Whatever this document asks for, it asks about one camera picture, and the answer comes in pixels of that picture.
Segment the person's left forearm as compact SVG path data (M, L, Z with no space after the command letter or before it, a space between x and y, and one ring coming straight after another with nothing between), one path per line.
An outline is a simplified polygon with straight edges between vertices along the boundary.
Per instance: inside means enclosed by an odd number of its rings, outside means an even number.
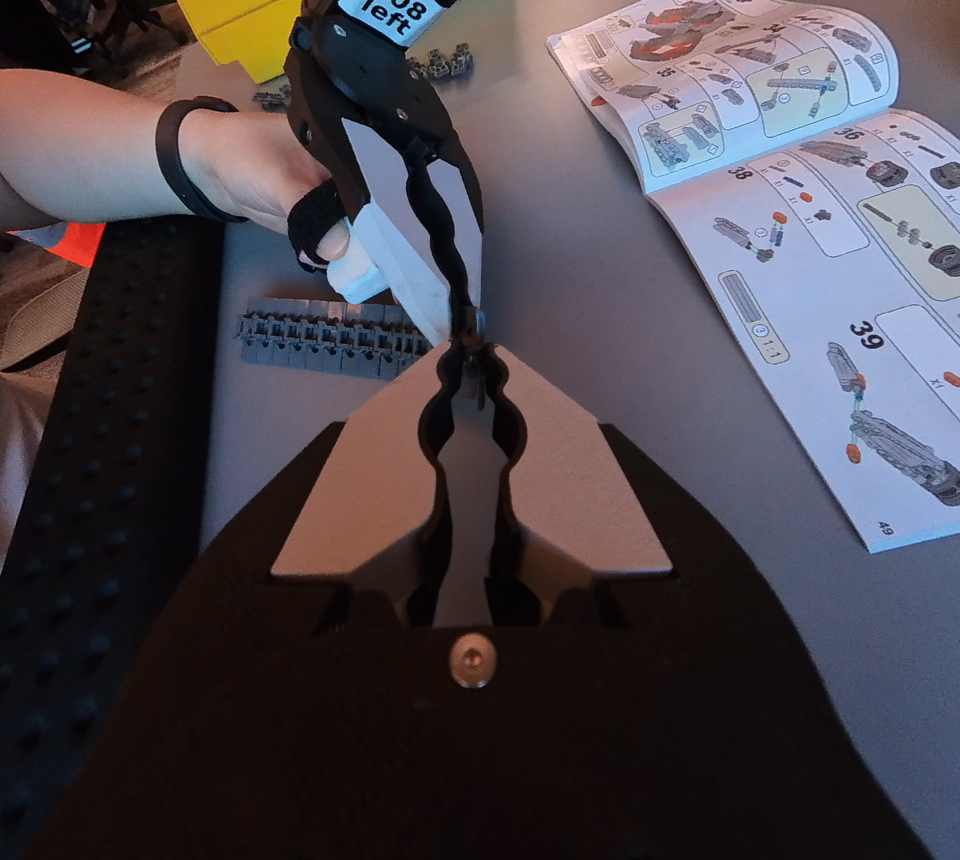
M189 214L159 167L164 103L53 72L1 71L1 230Z

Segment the black wrist band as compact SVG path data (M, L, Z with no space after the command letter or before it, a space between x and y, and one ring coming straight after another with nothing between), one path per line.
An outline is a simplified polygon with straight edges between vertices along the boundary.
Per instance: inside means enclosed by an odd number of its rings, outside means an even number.
M193 215L225 223L244 223L248 220L246 217L222 211L187 176L178 146L178 134L181 123L193 110L236 112L237 108L222 98L210 96L179 99L168 105L162 111L155 131L156 156L162 175L174 195Z

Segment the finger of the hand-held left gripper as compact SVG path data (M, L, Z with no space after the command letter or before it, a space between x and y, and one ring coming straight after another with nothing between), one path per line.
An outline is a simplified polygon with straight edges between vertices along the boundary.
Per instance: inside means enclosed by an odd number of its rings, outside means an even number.
M464 263L470 301L474 307L480 307L483 234L461 172L437 159L429 165L429 177L451 214L453 242Z
M370 196L352 222L341 258L341 294L361 303L389 287L415 326L438 345L450 338L450 285L408 199L403 158L372 128L342 123Z

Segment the white instruction booklet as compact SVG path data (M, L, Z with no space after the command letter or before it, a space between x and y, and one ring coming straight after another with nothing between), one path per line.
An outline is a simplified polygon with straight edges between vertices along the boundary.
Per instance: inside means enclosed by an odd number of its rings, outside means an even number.
M958 534L958 139L868 18L643 0L548 38L872 552Z

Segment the orange plastic object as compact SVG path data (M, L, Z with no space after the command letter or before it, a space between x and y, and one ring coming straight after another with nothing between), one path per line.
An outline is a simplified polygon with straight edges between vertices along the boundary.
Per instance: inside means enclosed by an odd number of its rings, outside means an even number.
M45 249L49 253L89 269L98 252L106 225L105 223L68 223L59 241Z

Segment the black office chair base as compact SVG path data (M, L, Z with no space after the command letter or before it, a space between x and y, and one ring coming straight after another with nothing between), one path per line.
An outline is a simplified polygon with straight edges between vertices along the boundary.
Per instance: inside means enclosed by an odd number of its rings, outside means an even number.
M185 46L191 42L191 36L188 33L180 27L171 25L159 14L160 8L175 4L175 1L93 0L93 6L96 10L102 11L107 7L112 7L113 10L102 29L88 27L89 31L85 35L86 41L98 50L111 71L120 77L126 77L128 72L119 62L118 52L126 38L129 27L138 27L146 33L151 25L166 31L179 46Z

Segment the black perforated chair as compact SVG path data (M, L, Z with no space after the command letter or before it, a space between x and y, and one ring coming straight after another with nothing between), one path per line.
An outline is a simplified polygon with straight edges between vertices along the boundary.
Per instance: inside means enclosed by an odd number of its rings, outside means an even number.
M82 769L198 553L224 226L106 229L2 572L2 858Z

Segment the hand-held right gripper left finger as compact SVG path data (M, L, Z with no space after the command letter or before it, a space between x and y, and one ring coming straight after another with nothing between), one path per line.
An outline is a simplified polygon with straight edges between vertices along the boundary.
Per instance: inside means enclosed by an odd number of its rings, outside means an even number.
M411 625L432 624L450 565L450 503L438 460L457 391L458 344L443 343L348 417L273 578L379 590Z

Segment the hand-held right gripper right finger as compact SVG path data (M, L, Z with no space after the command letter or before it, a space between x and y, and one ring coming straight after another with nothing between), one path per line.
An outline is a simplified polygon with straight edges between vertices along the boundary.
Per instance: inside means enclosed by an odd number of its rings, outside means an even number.
M505 347L489 348L499 479L486 599L497 625L536 625L574 588L671 564L596 418Z

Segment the scattered loose track links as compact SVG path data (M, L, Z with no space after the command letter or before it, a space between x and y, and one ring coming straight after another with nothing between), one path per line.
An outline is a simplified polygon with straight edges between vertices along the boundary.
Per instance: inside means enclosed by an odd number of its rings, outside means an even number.
M412 74L432 82L469 75L474 69L474 55L467 42L461 42L451 51L444 53L431 48L423 58L408 56L407 66ZM288 77L282 74L260 86L251 99L260 110L270 113L282 113L291 103L292 91Z

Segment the grey desk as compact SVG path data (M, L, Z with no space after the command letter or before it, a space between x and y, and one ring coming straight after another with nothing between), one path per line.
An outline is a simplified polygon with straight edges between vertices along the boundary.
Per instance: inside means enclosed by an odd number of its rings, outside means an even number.
M958 542L870 554L739 349L619 144L546 49L638 0L462 0L443 91L481 180L493 337L611 422L763 572L860 753L938 858L958 858ZM870 16L898 100L958 132L957 0L793 0Z

